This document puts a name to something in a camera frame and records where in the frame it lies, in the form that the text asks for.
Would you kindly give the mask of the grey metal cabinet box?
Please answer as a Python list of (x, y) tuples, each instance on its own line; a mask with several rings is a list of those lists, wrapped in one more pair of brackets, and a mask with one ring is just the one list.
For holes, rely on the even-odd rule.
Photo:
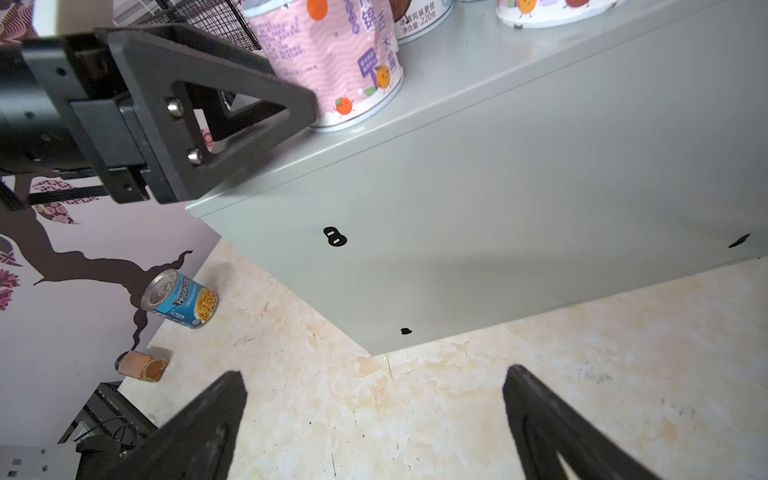
[(188, 205), (368, 353), (766, 255), (765, 2), (460, 3), (399, 55), (379, 113)]

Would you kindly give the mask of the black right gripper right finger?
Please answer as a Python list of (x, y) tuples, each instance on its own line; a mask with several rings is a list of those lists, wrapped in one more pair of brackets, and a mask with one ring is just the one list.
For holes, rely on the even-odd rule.
[(527, 479), (655, 479), (524, 366), (509, 367), (503, 385), (508, 425)]

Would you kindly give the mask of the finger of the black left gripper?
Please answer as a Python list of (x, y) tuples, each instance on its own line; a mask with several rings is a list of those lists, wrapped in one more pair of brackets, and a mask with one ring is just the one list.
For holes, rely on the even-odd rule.
[(317, 119), (314, 92), (198, 28), (113, 29), (104, 39), (149, 149), (142, 179), (159, 203), (201, 198)]

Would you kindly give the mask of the grey blue label can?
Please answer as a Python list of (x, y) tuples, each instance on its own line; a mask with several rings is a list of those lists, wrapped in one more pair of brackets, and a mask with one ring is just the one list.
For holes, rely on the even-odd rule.
[(390, 0), (399, 44), (416, 40), (441, 25), (454, 9), (453, 0)]

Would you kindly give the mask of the orange plastic package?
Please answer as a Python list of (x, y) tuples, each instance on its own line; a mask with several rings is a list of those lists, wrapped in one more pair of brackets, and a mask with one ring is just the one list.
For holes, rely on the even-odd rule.
[(166, 359), (136, 351), (124, 352), (114, 364), (120, 375), (149, 383), (159, 382), (167, 366)]

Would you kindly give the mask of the blue Progresso soup can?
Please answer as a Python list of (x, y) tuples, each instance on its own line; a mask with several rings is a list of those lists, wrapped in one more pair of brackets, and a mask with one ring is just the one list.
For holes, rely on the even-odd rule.
[(213, 318), (219, 301), (215, 291), (175, 269), (167, 269), (149, 283), (140, 305), (145, 311), (197, 329)]

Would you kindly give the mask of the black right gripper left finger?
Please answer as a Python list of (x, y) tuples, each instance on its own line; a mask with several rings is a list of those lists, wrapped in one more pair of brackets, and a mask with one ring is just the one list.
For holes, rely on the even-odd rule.
[(116, 465), (118, 479), (226, 479), (247, 401), (227, 371)]

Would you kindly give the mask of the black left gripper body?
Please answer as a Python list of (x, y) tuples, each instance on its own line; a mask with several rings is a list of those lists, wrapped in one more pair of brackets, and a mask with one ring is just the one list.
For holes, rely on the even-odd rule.
[(4, 204), (179, 200), (143, 135), (106, 39), (95, 34), (2, 46), (1, 175), (100, 181), (43, 193), (2, 186)]

